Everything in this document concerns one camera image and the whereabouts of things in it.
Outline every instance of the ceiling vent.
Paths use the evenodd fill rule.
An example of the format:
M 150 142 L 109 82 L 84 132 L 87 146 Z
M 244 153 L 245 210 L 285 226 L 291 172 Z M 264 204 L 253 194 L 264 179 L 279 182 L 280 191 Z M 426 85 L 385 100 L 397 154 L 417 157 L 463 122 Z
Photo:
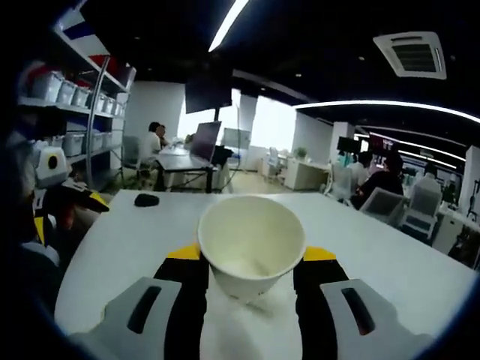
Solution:
M 373 38 L 398 77 L 427 77 L 445 80 L 447 72 L 438 35 L 411 31 Z

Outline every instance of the paper cup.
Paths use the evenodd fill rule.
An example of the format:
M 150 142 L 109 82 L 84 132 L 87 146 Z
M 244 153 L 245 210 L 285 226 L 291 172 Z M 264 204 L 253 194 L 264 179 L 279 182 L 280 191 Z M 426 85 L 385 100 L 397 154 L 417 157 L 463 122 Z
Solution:
M 307 246 L 295 214 L 258 196 L 229 198 L 207 209 L 198 239 L 220 288 L 245 302 L 292 270 Z

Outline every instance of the computer mouse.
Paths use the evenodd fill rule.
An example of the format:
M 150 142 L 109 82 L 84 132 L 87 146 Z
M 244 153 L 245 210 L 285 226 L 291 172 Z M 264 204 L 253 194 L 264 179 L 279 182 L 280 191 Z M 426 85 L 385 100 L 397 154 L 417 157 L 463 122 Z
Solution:
M 156 206 L 160 202 L 158 196 L 150 195 L 148 193 L 141 193 L 135 198 L 135 206 L 139 208 L 148 208 L 149 206 Z

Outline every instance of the computer monitor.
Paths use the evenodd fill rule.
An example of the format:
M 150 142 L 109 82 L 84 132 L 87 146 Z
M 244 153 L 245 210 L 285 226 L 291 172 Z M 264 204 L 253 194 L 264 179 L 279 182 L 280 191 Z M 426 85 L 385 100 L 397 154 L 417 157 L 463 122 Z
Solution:
M 190 153 L 211 162 L 215 151 L 215 144 L 217 143 L 218 133 L 220 132 L 220 126 L 220 121 L 198 124 L 196 133 L 193 136 Z

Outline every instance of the window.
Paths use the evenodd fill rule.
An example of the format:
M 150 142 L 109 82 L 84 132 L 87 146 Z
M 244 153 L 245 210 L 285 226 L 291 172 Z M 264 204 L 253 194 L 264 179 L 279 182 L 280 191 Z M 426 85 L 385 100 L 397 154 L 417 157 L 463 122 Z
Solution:
M 292 151 L 296 111 L 290 105 L 259 96 L 252 128 L 252 146 Z
M 222 123 L 218 133 L 217 144 L 220 144 L 225 128 L 237 128 L 240 107 L 240 90 L 232 89 L 232 106 L 222 107 L 218 120 Z M 191 114 L 186 113 L 185 99 L 181 105 L 180 122 L 178 123 L 177 137 L 184 139 L 187 135 L 197 132 L 198 124 L 213 122 L 215 110 L 209 109 Z

